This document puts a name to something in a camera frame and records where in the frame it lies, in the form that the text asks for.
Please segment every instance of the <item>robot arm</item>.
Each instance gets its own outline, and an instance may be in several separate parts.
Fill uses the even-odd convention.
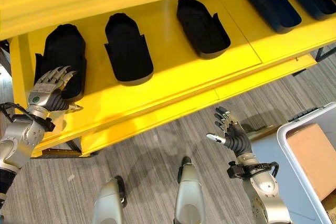
[[[49,111],[78,108],[61,97],[61,91],[76,73],[68,72],[69,69],[69,66],[59,67],[43,75],[29,94],[27,110],[10,102],[0,104],[1,112],[11,122],[0,140],[0,209],[16,174],[28,162],[35,146],[45,132],[53,131],[55,126],[48,118]],[[23,114],[10,117],[6,111],[9,108]]]
[[[252,153],[251,143],[241,125],[223,107],[216,108],[215,124],[225,132],[225,137],[208,133],[210,140],[221,143],[234,151],[238,164],[229,163],[227,173],[230,178],[243,180],[243,188],[250,199],[256,224],[292,223],[289,212],[279,196],[279,186],[275,180],[279,165],[276,162],[259,163]]]

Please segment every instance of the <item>cardboard box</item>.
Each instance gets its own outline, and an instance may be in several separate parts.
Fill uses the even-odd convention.
[[[325,208],[332,224],[336,224],[336,195],[330,194],[322,201],[322,205]]]
[[[316,194],[323,200],[336,188],[336,151],[318,124],[287,134],[287,141]]]

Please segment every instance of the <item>white plastic bin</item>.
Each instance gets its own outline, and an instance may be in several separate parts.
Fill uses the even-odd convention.
[[[292,152],[286,133],[296,127],[317,123],[336,149],[336,102],[332,102],[281,126],[277,133],[252,142],[252,149],[262,163],[278,162],[276,177],[280,196],[288,207],[294,224],[330,224],[318,196]]]

